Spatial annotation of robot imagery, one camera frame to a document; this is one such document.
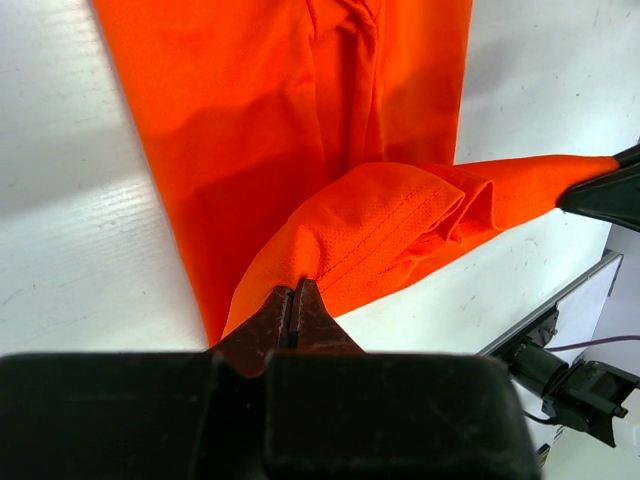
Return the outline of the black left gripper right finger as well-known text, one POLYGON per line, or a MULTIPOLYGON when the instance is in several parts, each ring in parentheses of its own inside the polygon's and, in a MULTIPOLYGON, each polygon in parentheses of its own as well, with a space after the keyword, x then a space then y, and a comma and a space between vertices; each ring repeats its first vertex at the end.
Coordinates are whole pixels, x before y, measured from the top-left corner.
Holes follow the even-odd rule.
POLYGON ((304 353, 363 353, 329 314, 314 280, 299 281, 288 319, 288 348, 304 353))

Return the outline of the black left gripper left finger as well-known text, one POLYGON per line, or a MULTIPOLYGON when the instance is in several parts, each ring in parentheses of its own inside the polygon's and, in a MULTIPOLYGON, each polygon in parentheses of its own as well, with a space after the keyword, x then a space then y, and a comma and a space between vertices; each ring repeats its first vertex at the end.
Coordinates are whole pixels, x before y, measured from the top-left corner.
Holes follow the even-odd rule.
POLYGON ((275 287, 260 309, 211 351, 221 355, 238 374, 260 376, 272 350, 295 347, 295 333, 290 332, 294 295, 290 288, 275 287))

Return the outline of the orange t shirt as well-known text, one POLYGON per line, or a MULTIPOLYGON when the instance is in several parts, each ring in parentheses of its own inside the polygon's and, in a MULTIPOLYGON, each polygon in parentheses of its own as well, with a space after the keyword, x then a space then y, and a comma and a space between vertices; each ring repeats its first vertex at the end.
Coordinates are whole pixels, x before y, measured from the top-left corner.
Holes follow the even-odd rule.
POLYGON ((468 1, 97 1, 208 339, 333 316, 554 209, 609 156, 454 161, 468 1))

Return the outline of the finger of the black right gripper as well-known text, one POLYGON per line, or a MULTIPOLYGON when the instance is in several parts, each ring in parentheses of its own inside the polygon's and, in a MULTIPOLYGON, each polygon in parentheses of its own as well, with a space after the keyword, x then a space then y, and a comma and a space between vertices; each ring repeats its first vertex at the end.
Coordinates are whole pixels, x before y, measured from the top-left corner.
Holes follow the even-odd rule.
POLYGON ((557 207, 629 229, 639 229, 639 145, 614 156, 618 169, 567 189, 557 207))

